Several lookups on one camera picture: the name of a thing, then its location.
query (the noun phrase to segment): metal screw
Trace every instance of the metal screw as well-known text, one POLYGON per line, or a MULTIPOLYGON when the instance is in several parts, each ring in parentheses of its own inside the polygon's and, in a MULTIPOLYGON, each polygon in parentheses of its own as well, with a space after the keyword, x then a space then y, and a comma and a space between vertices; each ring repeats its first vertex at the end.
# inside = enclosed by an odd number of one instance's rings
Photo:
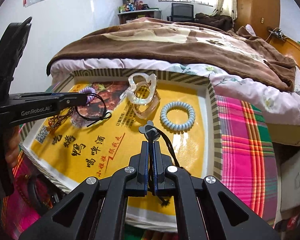
POLYGON ((216 178, 212 176, 208 176, 206 177, 206 182, 208 182, 209 184, 213 184, 216 182, 216 178))
POLYGON ((95 177, 87 178, 86 183, 89 185, 95 184, 97 182, 97 179, 95 177))
POLYGON ((125 167, 124 171, 126 173, 133 173, 135 171, 135 168, 132 166, 128 166, 128 167, 125 167))
POLYGON ((169 166, 167 169, 171 173, 175 173, 178 170, 178 168, 176 166, 169 166))

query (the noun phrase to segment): brown blanket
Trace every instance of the brown blanket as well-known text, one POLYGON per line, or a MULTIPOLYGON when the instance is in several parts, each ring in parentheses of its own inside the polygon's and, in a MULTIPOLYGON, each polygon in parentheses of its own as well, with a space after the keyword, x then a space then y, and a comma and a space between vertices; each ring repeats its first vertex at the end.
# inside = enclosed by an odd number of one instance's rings
POLYGON ((197 13, 195 15, 195 22, 208 26, 213 26, 225 32, 233 28, 232 18, 227 15, 216 14, 214 16, 211 16, 204 13, 197 13))
POLYGON ((171 63, 205 63, 229 74, 251 78, 280 91, 293 91, 295 62, 245 29, 237 34, 193 23, 152 18, 93 32, 65 46, 47 66, 60 59, 132 58, 171 63))

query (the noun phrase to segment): bracelet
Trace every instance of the bracelet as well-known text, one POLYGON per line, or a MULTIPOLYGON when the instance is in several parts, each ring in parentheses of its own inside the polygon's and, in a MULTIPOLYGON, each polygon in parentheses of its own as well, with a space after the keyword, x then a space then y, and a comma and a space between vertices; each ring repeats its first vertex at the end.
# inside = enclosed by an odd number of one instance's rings
MULTIPOLYGON (((79 93, 82 94, 96 94, 96 90, 92 87, 85 87, 84 89, 80 90, 79 93)), ((95 99, 94 96, 87 96, 87 104, 89 104, 93 99, 95 99)))
POLYGON ((184 103, 184 102, 180 102, 180 101, 175 101, 175 102, 171 102, 166 104, 160 113, 160 120, 161 122, 168 127, 169 129, 173 130, 173 131, 185 131, 185 130, 189 130, 193 125, 194 125, 194 119, 195 119, 195 112, 194 109, 191 105, 184 103), (170 109, 175 108, 175 107, 181 107, 186 109, 186 111, 188 112, 188 121, 186 121, 183 124, 175 124, 171 121, 169 121, 169 119, 167 118, 167 113, 170 109))

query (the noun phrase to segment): wire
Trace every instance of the wire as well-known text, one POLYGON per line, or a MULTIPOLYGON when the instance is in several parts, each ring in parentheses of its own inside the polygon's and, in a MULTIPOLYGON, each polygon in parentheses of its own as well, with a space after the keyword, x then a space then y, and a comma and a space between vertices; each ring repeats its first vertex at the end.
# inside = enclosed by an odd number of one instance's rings
POLYGON ((270 35, 269 35, 268 39, 270 38, 270 36, 271 36, 271 35, 274 33, 274 30, 276 30, 276 29, 280 29, 280 28, 279 28, 279 27, 277 27, 277 28, 273 29, 273 31, 270 33, 270 35))
POLYGON ((82 117, 83 119, 87 120, 87 121, 93 121, 91 124, 88 124, 87 127, 95 124, 96 122, 99 122, 101 120, 104 120, 104 119, 109 119, 111 117, 111 113, 110 112, 107 112, 107 108, 106 108, 106 103, 104 102, 104 100, 102 99, 101 96, 95 94, 95 93, 87 93, 86 94, 87 96, 94 96, 95 98, 98 98, 101 100, 101 102, 103 103, 104 105, 104 108, 103 108, 103 113, 102 113, 102 116, 98 116, 98 117, 86 117, 86 116, 83 116, 79 113, 78 111, 78 107, 76 106, 74 109, 76 110, 77 114, 82 117))
MULTIPOLYGON (((164 132, 159 130, 158 128, 155 128, 155 129, 157 130, 157 132, 162 136, 163 140, 165 141, 165 143, 168 147, 169 153, 170 153, 171 157, 173 158, 174 165, 178 168, 186 170, 184 167, 180 167, 180 164, 177 160, 176 154, 174 152, 174 149, 172 147, 172 143, 171 143, 169 137, 164 132)), ((147 135, 148 135, 149 159, 150 159, 149 171, 148 171, 149 172, 149 176, 148 176, 149 189, 148 189, 148 191, 152 192, 154 195, 154 182, 152 181, 152 178, 153 178, 153 139, 155 136, 155 132, 149 131, 149 133, 147 135)), ((171 197, 169 197, 168 199, 164 199, 163 197, 159 196, 158 198, 162 201, 161 206, 167 206, 170 204, 171 197)))

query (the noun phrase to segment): poster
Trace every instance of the poster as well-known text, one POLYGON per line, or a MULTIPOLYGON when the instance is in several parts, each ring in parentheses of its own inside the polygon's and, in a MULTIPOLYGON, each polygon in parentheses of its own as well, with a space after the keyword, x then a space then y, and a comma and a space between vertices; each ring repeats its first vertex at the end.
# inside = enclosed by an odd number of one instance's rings
MULTIPOLYGON (((73 114, 54 133, 47 132, 46 120, 31 146, 39 159, 44 159, 60 173, 78 183, 89 176, 99 179, 112 176, 118 169, 128 166, 130 157, 140 153, 141 142, 145 140, 138 128, 147 122, 135 116, 131 103, 125 97, 125 90, 129 86, 127 82, 82 83, 75 85, 70 92, 78 92, 87 86, 96 89, 107 108, 112 110, 112 117, 87 128, 89 122, 73 114)), ((193 176, 200 177, 205 141, 197 91, 159 82, 157 92, 161 101, 148 120, 152 120, 156 127, 167 134, 180 165, 193 176), (190 104, 195 110, 195 122, 188 132, 173 133, 160 122, 162 107, 178 100, 190 104)), ((141 87, 138 93, 146 97, 148 91, 141 87)), ((78 111, 85 116, 100 116, 103 104, 95 99, 89 106, 79 107, 78 111)), ((188 116, 181 109, 173 109, 168 112, 168 118, 174 123, 184 123, 188 116)), ((161 152, 169 155, 162 138, 159 138, 159 143, 161 152)), ((150 192, 145 198, 130 197, 128 205, 175 215, 173 201, 162 207, 161 201, 150 192)))

